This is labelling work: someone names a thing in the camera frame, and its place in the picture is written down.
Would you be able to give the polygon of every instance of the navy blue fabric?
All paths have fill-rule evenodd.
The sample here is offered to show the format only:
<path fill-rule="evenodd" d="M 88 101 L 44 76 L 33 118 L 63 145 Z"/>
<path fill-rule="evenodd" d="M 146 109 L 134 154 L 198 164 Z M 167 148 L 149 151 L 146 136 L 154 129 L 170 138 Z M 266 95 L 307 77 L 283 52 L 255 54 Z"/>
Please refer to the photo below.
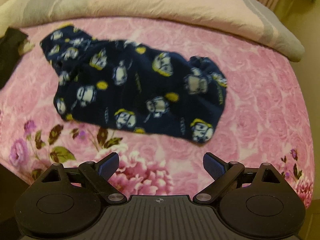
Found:
<path fill-rule="evenodd" d="M 73 25 L 40 46 L 59 76 L 54 106 L 64 120 L 208 141 L 225 106 L 227 80 L 207 57 L 129 40 L 97 40 Z"/>

